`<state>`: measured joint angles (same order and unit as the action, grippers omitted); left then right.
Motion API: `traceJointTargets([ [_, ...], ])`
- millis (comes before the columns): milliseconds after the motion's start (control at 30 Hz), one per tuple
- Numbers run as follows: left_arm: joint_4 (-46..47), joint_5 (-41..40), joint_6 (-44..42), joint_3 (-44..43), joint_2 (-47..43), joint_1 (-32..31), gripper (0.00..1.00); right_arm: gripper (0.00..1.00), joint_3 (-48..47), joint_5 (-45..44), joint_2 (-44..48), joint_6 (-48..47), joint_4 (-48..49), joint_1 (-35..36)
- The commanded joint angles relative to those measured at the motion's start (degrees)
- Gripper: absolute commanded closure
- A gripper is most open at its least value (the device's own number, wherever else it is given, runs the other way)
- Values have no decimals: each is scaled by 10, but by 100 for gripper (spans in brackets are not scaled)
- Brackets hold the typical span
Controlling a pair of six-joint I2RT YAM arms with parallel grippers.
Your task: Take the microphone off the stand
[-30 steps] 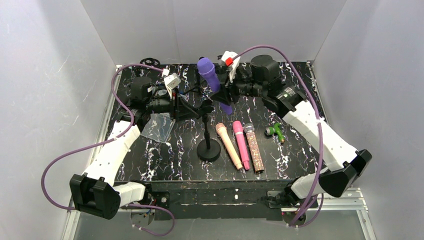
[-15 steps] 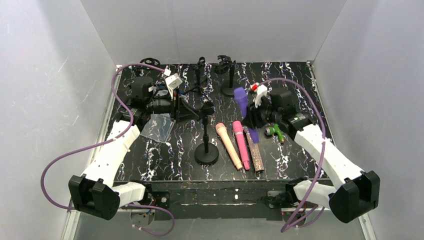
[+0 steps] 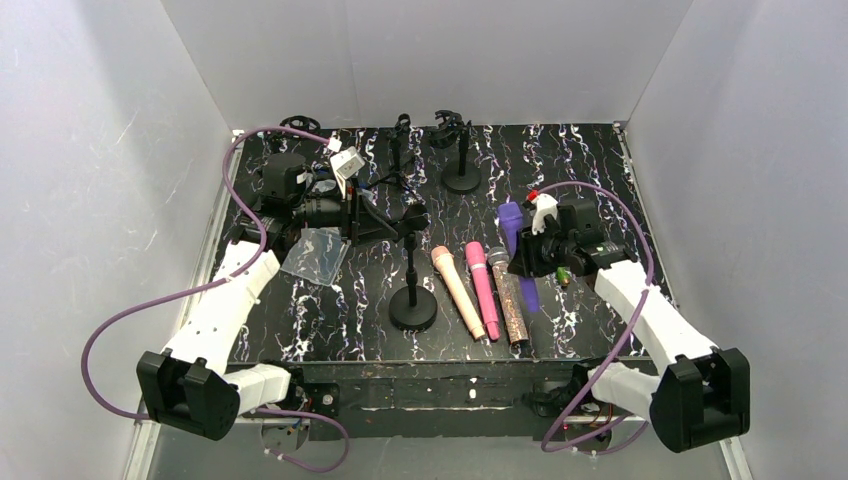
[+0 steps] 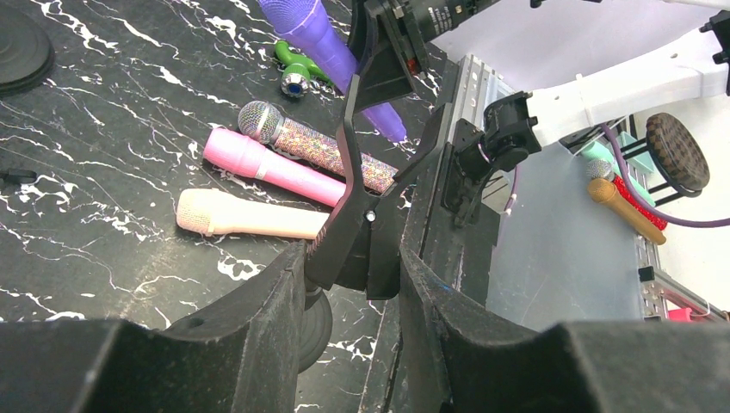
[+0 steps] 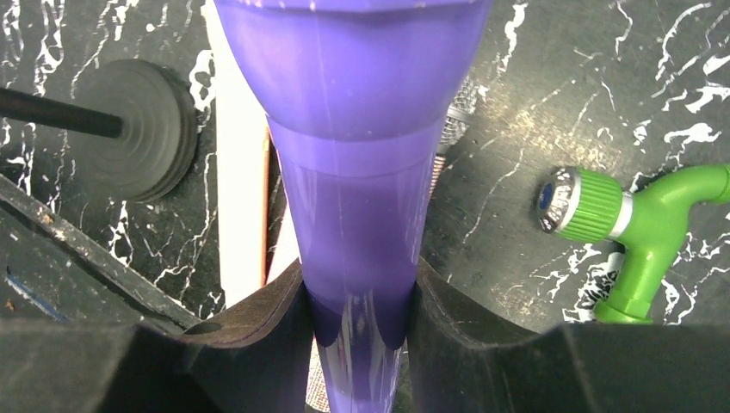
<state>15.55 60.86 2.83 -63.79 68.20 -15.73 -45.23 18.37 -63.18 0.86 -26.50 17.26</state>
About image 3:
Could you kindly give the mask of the rhinestone glitter microphone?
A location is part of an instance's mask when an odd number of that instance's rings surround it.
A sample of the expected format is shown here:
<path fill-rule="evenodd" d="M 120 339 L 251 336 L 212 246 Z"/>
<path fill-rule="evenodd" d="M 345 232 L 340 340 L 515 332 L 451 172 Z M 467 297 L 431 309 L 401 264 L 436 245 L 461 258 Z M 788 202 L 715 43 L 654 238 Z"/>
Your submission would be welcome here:
<path fill-rule="evenodd" d="M 504 247 L 493 247 L 486 254 L 498 293 L 504 324 L 511 345 L 529 343 L 529 333 L 518 300 L 518 291 L 508 272 L 509 255 Z"/>

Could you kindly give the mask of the pink microphone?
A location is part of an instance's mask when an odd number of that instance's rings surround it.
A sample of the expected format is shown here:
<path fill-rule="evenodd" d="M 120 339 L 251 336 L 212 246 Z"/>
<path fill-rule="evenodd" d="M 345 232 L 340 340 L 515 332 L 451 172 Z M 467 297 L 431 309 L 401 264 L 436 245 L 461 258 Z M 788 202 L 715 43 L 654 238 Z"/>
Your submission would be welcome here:
<path fill-rule="evenodd" d="M 489 280 L 486 256 L 482 244 L 472 241 L 465 246 L 465 259 L 472 275 L 482 321 L 491 341 L 501 337 L 499 317 Z"/>

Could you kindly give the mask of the peach microphone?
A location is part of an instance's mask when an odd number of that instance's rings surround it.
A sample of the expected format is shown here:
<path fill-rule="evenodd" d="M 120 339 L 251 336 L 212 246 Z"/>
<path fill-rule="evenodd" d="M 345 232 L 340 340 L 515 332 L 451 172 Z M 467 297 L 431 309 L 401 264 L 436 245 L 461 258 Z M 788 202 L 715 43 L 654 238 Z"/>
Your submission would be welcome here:
<path fill-rule="evenodd" d="M 474 340 L 481 340 L 486 332 L 465 285 L 460 279 L 453 255 L 446 246 L 439 245 L 432 249 L 431 259 L 448 288 L 471 337 Z"/>

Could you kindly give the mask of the small black shock-mount tripod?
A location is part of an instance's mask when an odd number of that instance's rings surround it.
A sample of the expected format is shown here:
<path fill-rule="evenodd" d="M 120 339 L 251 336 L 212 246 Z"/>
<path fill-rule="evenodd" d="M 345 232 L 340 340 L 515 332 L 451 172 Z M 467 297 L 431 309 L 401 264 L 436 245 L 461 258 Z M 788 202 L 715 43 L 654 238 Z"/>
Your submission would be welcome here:
<path fill-rule="evenodd" d="M 284 118 L 280 123 L 280 127 L 288 127 L 299 131 L 315 134 L 322 129 L 319 121 L 305 115 L 294 115 Z"/>

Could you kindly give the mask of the black round-base clip stand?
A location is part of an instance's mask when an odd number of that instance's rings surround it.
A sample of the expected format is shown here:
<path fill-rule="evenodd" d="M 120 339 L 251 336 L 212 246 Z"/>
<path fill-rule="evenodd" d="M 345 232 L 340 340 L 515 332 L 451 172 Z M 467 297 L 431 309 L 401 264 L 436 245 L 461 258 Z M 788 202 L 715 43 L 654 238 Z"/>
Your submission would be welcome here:
<path fill-rule="evenodd" d="M 397 224 L 406 252 L 406 286 L 391 297 L 389 319 L 395 328 L 407 332 L 427 330 L 437 316 L 437 300 L 432 292 L 419 284 L 414 258 L 418 248 L 417 234 L 429 225 L 427 215 L 427 208 L 422 203 L 415 203 L 407 208 Z"/>

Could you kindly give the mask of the black round-base shock-mount stand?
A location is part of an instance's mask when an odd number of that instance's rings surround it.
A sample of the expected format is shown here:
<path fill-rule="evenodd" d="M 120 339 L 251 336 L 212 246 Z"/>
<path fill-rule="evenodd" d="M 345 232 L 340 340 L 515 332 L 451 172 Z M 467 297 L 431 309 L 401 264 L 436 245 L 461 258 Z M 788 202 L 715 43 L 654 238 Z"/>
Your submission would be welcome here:
<path fill-rule="evenodd" d="M 458 156 L 441 171 L 441 184 L 455 194 L 469 194 L 478 189 L 480 169 L 468 159 L 473 123 L 458 112 L 441 109 L 434 113 L 437 124 L 425 129 L 427 142 L 433 149 L 444 150 L 456 145 Z"/>

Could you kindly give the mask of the tall black tripod stand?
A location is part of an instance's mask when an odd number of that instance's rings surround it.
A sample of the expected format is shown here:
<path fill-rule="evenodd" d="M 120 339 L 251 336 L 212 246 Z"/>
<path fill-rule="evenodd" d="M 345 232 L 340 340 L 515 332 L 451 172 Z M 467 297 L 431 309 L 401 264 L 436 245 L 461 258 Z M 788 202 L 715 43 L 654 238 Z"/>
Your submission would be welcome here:
<path fill-rule="evenodd" d="M 401 140 L 411 133 L 411 117 L 408 113 L 401 113 L 395 125 L 387 134 L 388 152 L 390 154 L 390 166 L 388 172 L 377 180 L 369 183 L 365 189 L 374 192 L 378 187 L 386 185 L 400 190 L 411 198 L 412 203 L 422 203 L 423 198 L 410 186 L 406 176 L 406 167 L 413 165 L 415 160 L 405 163 L 401 160 Z"/>

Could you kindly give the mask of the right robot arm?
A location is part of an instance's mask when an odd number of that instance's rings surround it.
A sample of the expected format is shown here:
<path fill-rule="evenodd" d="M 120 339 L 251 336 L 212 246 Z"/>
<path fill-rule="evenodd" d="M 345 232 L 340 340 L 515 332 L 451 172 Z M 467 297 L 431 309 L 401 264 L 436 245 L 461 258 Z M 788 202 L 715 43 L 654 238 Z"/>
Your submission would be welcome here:
<path fill-rule="evenodd" d="M 670 451 L 684 452 L 746 434 L 750 363 L 737 348 L 721 349 L 696 330 L 652 283 L 634 255 L 609 241 L 591 201 L 558 201 L 531 192 L 530 225 L 511 229 L 508 270 L 523 279 L 566 268 L 586 279 L 647 350 L 656 368 L 642 373 L 612 359 L 576 364 L 563 387 L 540 395 L 563 414 L 587 402 L 617 406 L 645 420 Z"/>

